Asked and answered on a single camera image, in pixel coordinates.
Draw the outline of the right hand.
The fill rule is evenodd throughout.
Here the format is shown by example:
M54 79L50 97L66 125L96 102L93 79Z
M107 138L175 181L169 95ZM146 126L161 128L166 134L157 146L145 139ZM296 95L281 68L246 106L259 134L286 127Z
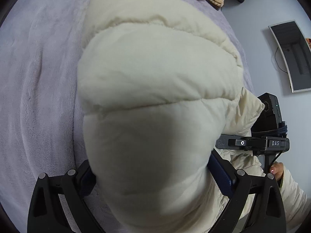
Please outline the right hand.
M279 162L274 162L270 167L270 173L275 176L275 179L279 181L283 177L284 164Z

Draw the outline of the cream sleeve right forearm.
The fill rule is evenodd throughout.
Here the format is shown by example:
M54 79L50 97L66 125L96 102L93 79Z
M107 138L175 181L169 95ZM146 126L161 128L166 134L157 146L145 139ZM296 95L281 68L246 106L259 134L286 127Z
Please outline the cream sleeve right forearm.
M310 198L300 189L286 167L284 167L283 176L278 183L284 204L286 229L291 231L300 226L309 214Z

